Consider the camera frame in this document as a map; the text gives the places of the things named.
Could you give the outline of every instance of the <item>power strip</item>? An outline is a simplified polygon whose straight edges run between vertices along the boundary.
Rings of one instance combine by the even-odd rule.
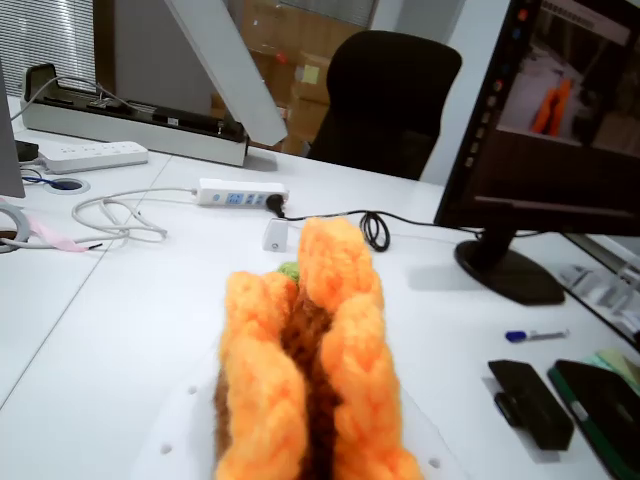
[[[135,142],[46,146],[40,150],[47,169],[55,174],[124,167],[149,161],[149,151]]]
[[[196,203],[202,206],[264,208],[270,195],[282,195],[286,202],[289,191],[281,183],[233,182],[201,178]]]

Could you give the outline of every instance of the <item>orange yarn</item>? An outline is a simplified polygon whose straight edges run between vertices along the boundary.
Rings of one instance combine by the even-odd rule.
[[[324,370],[320,375],[339,397],[333,411],[334,478],[423,478],[402,447],[399,383],[385,342],[382,289],[362,234],[344,219],[311,219],[298,260],[299,293],[281,274],[240,273],[229,280],[220,360],[229,385],[231,445],[216,478],[297,479],[307,448],[313,448],[306,432],[304,372],[281,346],[294,304],[295,315],[321,318],[317,310],[323,309],[324,318],[331,317],[316,358]],[[316,394],[314,380],[307,381]]]
[[[293,480],[307,448],[305,389],[279,334],[296,286],[281,274],[239,273],[227,289],[220,363],[228,382],[231,445],[216,478]]]

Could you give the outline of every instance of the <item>window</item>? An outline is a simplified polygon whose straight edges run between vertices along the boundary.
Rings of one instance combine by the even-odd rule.
[[[281,0],[280,3],[366,27],[374,0]]]
[[[8,94],[20,95],[25,69],[41,63],[53,63],[58,75],[95,81],[93,52],[93,0],[0,2],[0,58]]]

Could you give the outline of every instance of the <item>computer monitor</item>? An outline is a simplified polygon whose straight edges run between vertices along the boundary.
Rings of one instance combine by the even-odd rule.
[[[455,257],[501,295],[564,301],[517,230],[640,234],[639,29],[625,0],[510,2],[436,216],[484,229]]]
[[[11,128],[11,115],[0,63],[0,195],[24,198],[20,163]]]

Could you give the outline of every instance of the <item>black office chair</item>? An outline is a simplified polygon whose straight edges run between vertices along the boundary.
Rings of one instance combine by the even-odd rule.
[[[352,36],[329,65],[330,107],[308,157],[420,178],[461,65],[458,52],[431,40],[380,31]]]

